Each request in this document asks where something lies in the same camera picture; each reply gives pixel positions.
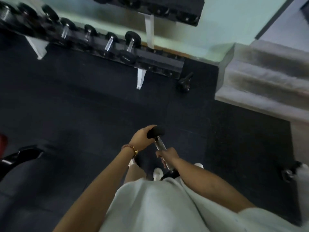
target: hand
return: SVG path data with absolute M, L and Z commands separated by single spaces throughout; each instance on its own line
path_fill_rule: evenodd
M 150 144 L 155 142 L 155 140 L 153 138 L 151 138 L 151 139 L 147 138 L 148 131 L 151 130 L 155 126 L 156 125 L 149 125 L 149 126 L 143 128 L 143 129 L 140 129 L 139 131 L 137 131 L 133 135 L 129 144 L 134 146 L 139 152 L 144 150 Z
M 165 168 L 166 168 L 166 162 L 168 164 L 175 166 L 174 164 L 175 160 L 180 159 L 180 157 L 177 154 L 177 151 L 173 147 L 168 148 L 166 151 L 157 151 L 156 155 L 157 157 L 161 157 L 162 163 L 164 164 Z

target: forearm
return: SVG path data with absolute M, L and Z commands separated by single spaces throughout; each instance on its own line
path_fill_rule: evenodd
M 71 206 L 53 232 L 97 232 L 134 152 L 124 148 Z
M 219 176 L 182 159 L 175 160 L 173 165 L 184 183 L 197 194 L 234 212 L 254 207 L 254 204 Z

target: stair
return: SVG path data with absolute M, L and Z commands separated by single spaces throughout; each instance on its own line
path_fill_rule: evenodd
M 263 40 L 236 43 L 219 65 L 215 99 L 309 123 L 309 53 Z

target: light green wall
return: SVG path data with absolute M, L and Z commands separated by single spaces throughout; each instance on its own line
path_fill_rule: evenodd
M 126 31 L 136 31 L 147 41 L 144 17 L 137 12 L 93 0 L 42 1 L 75 22 L 122 36 Z M 219 62 L 233 43 L 250 44 L 285 1 L 205 0 L 197 27 L 155 18 L 155 45 Z

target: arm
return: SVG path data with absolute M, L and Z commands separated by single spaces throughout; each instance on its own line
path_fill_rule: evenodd
M 157 152 L 179 172 L 184 183 L 197 194 L 220 204 L 236 213 L 255 207 L 248 199 L 221 177 L 180 159 L 174 148 Z
M 137 131 L 130 144 L 138 151 L 145 149 L 154 142 L 146 137 L 153 127 Z M 130 147 L 122 149 L 71 206 L 53 232 L 97 232 L 134 154 Z

